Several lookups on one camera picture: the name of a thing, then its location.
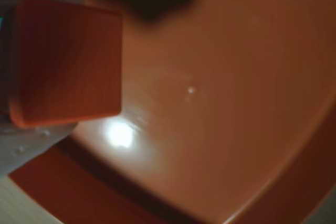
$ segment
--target orange plastic surface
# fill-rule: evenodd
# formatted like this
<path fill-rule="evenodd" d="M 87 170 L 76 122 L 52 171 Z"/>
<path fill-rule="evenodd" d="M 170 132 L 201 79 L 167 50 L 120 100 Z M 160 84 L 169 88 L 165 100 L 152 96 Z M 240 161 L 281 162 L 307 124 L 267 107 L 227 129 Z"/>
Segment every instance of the orange plastic surface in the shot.
<path fill-rule="evenodd" d="M 17 126 L 120 112 L 120 15 L 58 1 L 21 0 L 13 29 L 18 75 L 9 110 Z"/>

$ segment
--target orange block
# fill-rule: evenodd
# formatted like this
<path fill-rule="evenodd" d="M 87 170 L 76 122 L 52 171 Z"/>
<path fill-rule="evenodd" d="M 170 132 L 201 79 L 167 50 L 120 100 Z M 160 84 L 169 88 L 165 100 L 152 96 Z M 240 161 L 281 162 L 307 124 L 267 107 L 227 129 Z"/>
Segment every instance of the orange block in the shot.
<path fill-rule="evenodd" d="M 19 127 L 121 111 L 122 18 L 97 8 L 21 0 L 13 17 L 15 81 L 9 113 Z"/>

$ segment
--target orange rectangular object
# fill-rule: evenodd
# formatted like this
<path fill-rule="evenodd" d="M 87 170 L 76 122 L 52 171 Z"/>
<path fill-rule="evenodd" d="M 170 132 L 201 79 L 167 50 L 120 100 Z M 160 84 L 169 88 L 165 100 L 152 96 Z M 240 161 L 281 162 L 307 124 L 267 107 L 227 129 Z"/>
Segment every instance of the orange rectangular object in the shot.
<path fill-rule="evenodd" d="M 9 113 L 19 127 L 121 111 L 122 18 L 97 8 L 21 0 L 13 17 L 17 71 Z"/>

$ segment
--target white surface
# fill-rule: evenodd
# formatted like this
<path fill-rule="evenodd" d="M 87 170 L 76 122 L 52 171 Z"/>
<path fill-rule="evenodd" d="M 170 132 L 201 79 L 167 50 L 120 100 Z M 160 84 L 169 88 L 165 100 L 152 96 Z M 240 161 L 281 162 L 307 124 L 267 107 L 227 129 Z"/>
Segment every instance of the white surface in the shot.
<path fill-rule="evenodd" d="M 11 179 L 0 179 L 1 224 L 61 224 L 30 199 Z"/>
<path fill-rule="evenodd" d="M 0 122 L 0 177 L 48 150 L 69 135 L 75 126 L 66 124 L 23 131 Z"/>

